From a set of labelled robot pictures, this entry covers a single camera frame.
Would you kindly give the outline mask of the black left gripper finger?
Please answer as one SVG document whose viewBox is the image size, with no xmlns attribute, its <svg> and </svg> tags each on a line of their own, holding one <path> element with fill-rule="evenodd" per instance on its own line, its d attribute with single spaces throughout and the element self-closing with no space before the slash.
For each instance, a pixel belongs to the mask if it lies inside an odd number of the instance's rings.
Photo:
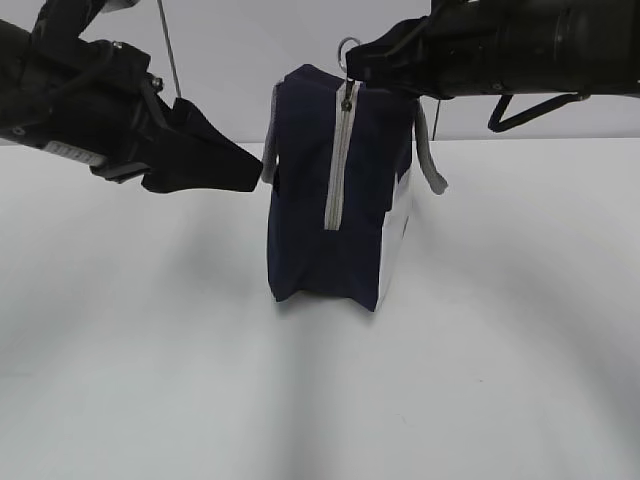
<svg viewBox="0 0 640 480">
<path fill-rule="evenodd" d="M 143 188 L 152 193 L 254 191 L 261 161 L 221 134 L 195 104 L 176 99 L 167 121 L 152 142 Z"/>
</svg>

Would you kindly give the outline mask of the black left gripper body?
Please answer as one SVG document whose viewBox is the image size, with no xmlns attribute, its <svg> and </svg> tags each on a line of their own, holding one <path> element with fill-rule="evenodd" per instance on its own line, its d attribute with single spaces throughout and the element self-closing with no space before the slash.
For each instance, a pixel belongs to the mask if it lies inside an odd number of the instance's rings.
<svg viewBox="0 0 640 480">
<path fill-rule="evenodd" d="M 144 158 L 169 126 L 164 79 L 150 56 L 116 41 L 79 41 L 63 54 L 39 56 L 42 80 L 39 149 L 122 183 L 151 169 Z"/>
</svg>

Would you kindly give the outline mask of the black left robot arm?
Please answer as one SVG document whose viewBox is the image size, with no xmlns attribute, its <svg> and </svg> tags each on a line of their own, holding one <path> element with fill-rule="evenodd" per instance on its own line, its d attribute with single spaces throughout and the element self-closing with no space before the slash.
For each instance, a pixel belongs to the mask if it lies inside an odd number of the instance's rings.
<svg viewBox="0 0 640 480">
<path fill-rule="evenodd" d="M 150 56 L 81 34 L 132 1 L 47 1 L 32 30 L 1 24 L 1 137 L 89 167 L 106 181 L 138 178 L 156 194 L 251 192 L 261 162 L 191 101 L 166 104 Z"/>
</svg>

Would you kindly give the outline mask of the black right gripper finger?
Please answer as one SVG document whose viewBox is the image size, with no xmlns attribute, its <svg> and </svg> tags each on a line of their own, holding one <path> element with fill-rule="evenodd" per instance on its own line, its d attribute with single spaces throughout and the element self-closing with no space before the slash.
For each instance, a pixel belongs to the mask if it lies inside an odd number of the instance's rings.
<svg viewBox="0 0 640 480">
<path fill-rule="evenodd" d="M 429 17 L 400 21 L 375 41 L 350 49 L 346 71 L 367 87 L 417 98 L 427 91 Z"/>
</svg>

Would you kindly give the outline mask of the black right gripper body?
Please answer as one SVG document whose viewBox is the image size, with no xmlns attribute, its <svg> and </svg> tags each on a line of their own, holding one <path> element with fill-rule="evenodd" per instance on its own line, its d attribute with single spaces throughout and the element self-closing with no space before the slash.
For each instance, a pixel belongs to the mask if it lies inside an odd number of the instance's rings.
<svg viewBox="0 0 640 480">
<path fill-rule="evenodd" d="M 416 97 L 503 95 L 499 43 L 503 1 L 433 1 L 420 31 Z"/>
</svg>

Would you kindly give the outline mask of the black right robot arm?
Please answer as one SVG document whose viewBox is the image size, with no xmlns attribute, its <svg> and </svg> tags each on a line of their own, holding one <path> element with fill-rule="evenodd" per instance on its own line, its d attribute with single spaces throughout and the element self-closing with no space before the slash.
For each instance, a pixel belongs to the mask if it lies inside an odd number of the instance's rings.
<svg viewBox="0 0 640 480">
<path fill-rule="evenodd" d="M 411 95 L 639 93 L 636 1 L 435 1 L 351 49 L 348 75 Z"/>
</svg>

